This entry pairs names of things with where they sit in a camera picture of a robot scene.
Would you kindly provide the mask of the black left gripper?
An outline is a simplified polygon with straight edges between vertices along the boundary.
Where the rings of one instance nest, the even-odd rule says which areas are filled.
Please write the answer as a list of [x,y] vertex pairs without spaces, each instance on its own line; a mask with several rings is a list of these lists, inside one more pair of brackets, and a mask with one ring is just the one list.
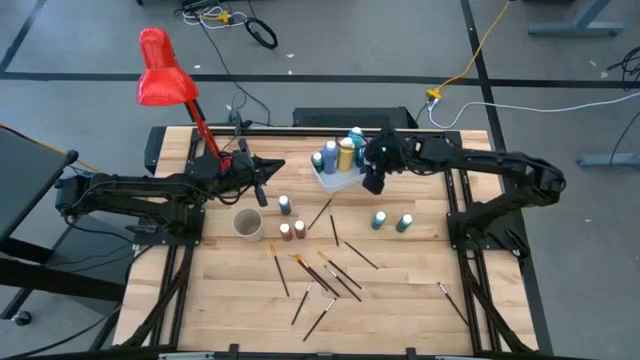
[[263,190],[266,176],[273,176],[284,165],[284,159],[263,159],[252,155],[245,139],[238,140],[238,148],[232,152],[222,151],[219,169],[212,176],[212,185],[205,186],[208,198],[216,198],[224,205],[236,204],[250,188],[259,206],[267,206]]

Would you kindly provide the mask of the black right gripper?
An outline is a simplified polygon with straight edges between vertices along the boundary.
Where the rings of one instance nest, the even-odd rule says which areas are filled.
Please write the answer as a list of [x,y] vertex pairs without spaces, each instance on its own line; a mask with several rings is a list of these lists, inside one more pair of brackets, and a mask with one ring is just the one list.
[[387,174],[416,170],[412,155],[415,152],[416,137],[405,136],[385,127],[363,150],[363,187],[374,195],[380,195]]

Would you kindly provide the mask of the large yellow paint bottle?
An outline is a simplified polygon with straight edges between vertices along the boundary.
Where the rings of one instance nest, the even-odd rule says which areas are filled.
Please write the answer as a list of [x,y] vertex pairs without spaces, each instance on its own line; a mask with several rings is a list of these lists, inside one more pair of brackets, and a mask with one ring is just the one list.
[[351,137],[342,138],[339,141],[338,170],[349,171],[354,162],[355,145]]

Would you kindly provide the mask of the large purple paint bottle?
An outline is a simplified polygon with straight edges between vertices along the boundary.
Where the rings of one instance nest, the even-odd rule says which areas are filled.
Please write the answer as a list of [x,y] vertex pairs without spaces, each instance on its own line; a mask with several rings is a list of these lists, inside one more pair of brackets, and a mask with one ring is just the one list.
[[334,174],[337,171],[337,158],[339,147],[334,140],[327,141],[322,149],[323,171],[326,174]]

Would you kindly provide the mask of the white plastic tray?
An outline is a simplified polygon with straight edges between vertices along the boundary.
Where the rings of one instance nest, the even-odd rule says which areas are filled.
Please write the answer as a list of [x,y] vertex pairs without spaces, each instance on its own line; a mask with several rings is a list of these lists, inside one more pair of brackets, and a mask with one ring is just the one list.
[[319,172],[316,169],[314,162],[316,156],[317,152],[312,153],[309,157],[309,162],[311,164],[312,174],[315,176],[324,192],[333,194],[344,190],[351,185],[362,183],[365,174],[361,172],[359,167],[351,168],[346,172],[336,171],[333,174]]

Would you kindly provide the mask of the gold-ferrule black paintbrush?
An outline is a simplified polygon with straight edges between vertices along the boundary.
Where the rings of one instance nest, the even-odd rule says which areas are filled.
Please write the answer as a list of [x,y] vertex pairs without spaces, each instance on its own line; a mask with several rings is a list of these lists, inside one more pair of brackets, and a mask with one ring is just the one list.
[[275,250],[275,246],[273,245],[273,243],[270,244],[270,251],[271,251],[272,257],[274,259],[274,262],[275,262],[275,265],[276,265],[276,268],[277,268],[281,283],[283,285],[285,294],[286,294],[287,297],[290,297],[290,293],[289,293],[289,290],[288,290],[288,287],[287,287],[287,283],[286,283],[286,280],[284,278],[284,274],[282,272],[282,268],[281,268],[281,265],[280,265],[280,262],[279,262],[279,259],[278,259],[278,256],[277,256],[277,253],[276,253],[276,250]]
[[357,288],[359,289],[363,289],[362,286],[356,282],[351,276],[349,276],[347,274],[346,271],[344,271],[341,267],[339,267],[337,265],[337,263],[335,263],[331,258],[328,257],[328,255],[326,255],[325,253],[321,252],[321,251],[317,251],[317,253],[319,254],[320,257],[322,257],[326,262],[328,262],[331,266],[333,266],[337,271],[339,271],[344,277],[346,277],[351,283],[353,283]]

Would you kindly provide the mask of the thin silver-ferrule black paintbrush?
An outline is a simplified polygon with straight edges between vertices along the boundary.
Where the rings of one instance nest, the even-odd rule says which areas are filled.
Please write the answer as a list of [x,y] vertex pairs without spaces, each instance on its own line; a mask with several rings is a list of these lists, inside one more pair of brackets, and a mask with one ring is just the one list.
[[291,323],[290,323],[290,325],[291,325],[291,326],[293,326],[293,325],[296,323],[296,321],[297,321],[297,319],[298,319],[298,317],[299,317],[299,315],[300,315],[300,313],[301,313],[301,310],[302,310],[302,308],[303,308],[303,306],[304,306],[304,304],[305,304],[305,302],[306,302],[306,300],[307,300],[307,298],[308,298],[308,296],[309,296],[309,293],[310,293],[310,291],[311,291],[311,288],[312,288],[312,286],[313,286],[313,283],[314,283],[314,282],[312,281],[312,282],[310,282],[310,283],[308,284],[308,286],[307,286],[307,288],[306,288],[306,290],[305,290],[305,292],[304,292],[304,294],[303,294],[303,296],[302,296],[302,298],[301,298],[301,300],[300,300],[300,302],[299,302],[299,305],[298,305],[298,307],[297,307],[297,309],[296,309],[296,312],[295,312],[295,314],[294,314],[294,317],[293,317],[293,319],[292,319],[292,321],[291,321]]
[[335,302],[337,301],[337,298],[333,298],[328,304],[327,306],[323,309],[323,311],[320,313],[320,315],[318,316],[318,318],[315,320],[315,322],[313,323],[313,325],[311,326],[311,328],[307,331],[307,333],[305,334],[305,336],[302,339],[302,342],[306,342],[308,340],[308,338],[311,336],[311,334],[315,331],[315,329],[317,328],[317,326],[319,325],[319,323],[323,320],[323,318],[326,316],[326,314],[330,311],[330,309],[334,306]]

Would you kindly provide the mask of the black table clamp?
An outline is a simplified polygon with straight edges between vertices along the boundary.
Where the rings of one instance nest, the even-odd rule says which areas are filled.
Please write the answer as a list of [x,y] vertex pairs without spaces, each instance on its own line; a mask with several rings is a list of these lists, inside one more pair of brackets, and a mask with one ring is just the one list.
[[244,120],[238,110],[229,113],[229,122],[234,126],[234,135],[241,136],[253,124],[252,120]]

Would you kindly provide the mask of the black computer case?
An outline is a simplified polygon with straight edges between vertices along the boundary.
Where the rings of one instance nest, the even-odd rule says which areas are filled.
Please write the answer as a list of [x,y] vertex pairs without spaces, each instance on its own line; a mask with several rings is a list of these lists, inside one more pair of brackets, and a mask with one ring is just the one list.
[[417,129],[416,120],[405,107],[295,108],[294,127]]

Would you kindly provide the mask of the beige cup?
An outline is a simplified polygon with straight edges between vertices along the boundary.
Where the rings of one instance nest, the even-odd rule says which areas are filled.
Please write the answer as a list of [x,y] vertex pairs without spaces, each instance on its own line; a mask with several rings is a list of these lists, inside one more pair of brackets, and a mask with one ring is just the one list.
[[263,218],[255,209],[239,211],[233,220],[236,233],[249,242],[261,241],[264,237]]

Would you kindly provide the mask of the red desk lamp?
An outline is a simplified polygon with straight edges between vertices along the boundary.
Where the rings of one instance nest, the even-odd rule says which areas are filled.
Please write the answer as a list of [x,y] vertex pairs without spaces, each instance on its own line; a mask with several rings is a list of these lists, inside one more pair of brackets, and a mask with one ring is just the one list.
[[197,103],[199,90],[176,60],[168,33],[159,27],[144,28],[138,42],[144,71],[137,83],[137,102],[157,107],[183,104],[207,149],[219,162],[220,169],[228,170],[232,164],[231,157],[221,154]]

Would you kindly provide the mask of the grey desk foot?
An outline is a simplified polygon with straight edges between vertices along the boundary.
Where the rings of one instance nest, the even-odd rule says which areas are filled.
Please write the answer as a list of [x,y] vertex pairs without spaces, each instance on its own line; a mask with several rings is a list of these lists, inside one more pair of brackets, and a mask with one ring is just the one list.
[[616,154],[590,154],[579,157],[577,164],[582,167],[629,166],[640,168],[640,152]]

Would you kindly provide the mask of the black side cart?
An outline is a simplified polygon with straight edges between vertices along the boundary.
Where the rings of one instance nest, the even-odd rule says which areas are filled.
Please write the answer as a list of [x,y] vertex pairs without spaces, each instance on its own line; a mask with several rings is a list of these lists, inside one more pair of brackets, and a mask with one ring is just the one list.
[[121,228],[85,215],[65,219],[54,207],[54,182],[74,162],[0,129],[0,319],[25,311],[34,321],[64,314],[37,308],[33,297],[68,300],[100,315],[124,295],[133,256]]

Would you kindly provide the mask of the grey desk leg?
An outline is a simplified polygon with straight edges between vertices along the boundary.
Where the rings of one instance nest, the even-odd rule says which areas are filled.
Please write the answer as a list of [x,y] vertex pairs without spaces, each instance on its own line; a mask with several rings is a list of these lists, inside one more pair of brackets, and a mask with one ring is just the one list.
[[568,22],[532,23],[528,26],[531,36],[597,37],[617,36],[625,30],[622,22],[598,22],[596,17],[611,0],[590,0],[577,15]]

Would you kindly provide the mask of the black aluminium table frame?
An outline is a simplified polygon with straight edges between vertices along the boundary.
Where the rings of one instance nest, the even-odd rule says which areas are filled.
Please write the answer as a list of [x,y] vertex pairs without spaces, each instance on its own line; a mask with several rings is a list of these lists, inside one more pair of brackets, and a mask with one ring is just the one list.
[[[311,171],[309,157],[338,131],[263,128],[246,139],[253,153],[282,158],[286,164],[267,183],[268,205],[261,209],[264,237],[249,242],[233,228],[235,215],[256,207],[252,194],[237,204],[210,202],[205,207],[201,243],[195,248],[179,325],[163,324],[161,339],[181,351],[225,352],[237,345],[248,354],[273,352],[312,354],[400,355],[470,354],[476,346],[491,346],[485,318],[472,334],[449,304],[441,282],[466,317],[460,261],[451,247],[446,214],[471,201],[487,201],[501,191],[492,174],[471,172],[422,177],[410,173],[387,178],[375,196],[359,185],[336,194],[323,191]],[[281,213],[278,198],[285,195],[291,214]],[[308,230],[332,197],[340,246],[335,244],[329,207]],[[378,211],[386,213],[379,230],[371,227]],[[396,224],[404,214],[413,222],[404,233]],[[294,223],[302,220],[306,237],[298,239]],[[293,238],[284,241],[279,226],[290,225]],[[349,249],[349,242],[376,270]],[[273,243],[287,283],[287,297],[270,251]],[[328,255],[362,286],[357,288],[319,256]],[[299,254],[341,297],[324,290],[290,255]],[[324,268],[329,266],[362,299],[358,302]],[[314,282],[296,323],[290,323],[310,282]],[[306,342],[303,337],[333,299],[334,306]]]

